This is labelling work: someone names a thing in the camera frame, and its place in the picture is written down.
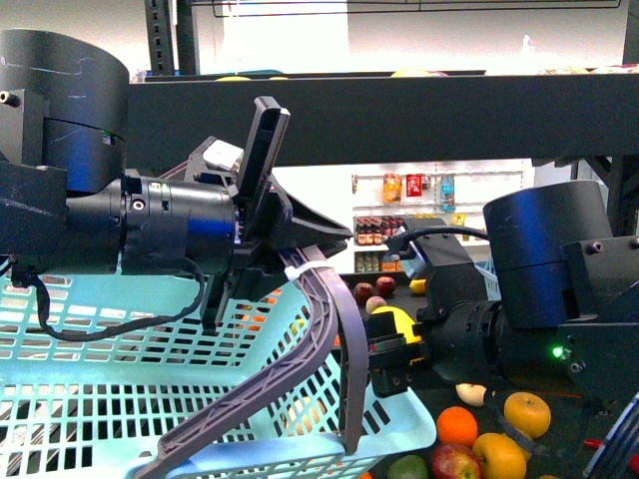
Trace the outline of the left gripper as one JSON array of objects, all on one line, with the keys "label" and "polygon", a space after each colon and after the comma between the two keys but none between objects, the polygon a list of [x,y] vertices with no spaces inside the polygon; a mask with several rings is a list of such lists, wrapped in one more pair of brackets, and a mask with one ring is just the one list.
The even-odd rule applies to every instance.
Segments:
[{"label": "left gripper", "polygon": [[232,298],[255,301],[264,294],[260,281],[269,268],[266,243],[271,234],[267,202],[272,189],[276,216],[272,244],[276,249],[317,245],[325,258],[347,250],[351,230],[316,212],[273,183],[272,170],[286,132],[290,113],[272,96],[255,98],[256,112],[244,155],[229,193],[236,206],[236,234],[225,272],[211,278],[202,317],[203,334],[212,335]]}]

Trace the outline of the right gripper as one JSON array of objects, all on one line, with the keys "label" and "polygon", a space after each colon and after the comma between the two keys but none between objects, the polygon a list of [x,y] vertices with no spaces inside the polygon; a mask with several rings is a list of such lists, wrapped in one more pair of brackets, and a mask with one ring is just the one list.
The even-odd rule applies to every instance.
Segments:
[{"label": "right gripper", "polygon": [[391,313],[369,316],[364,322],[368,348],[368,377],[373,393],[386,398],[439,387],[423,340],[407,344],[395,328]]}]

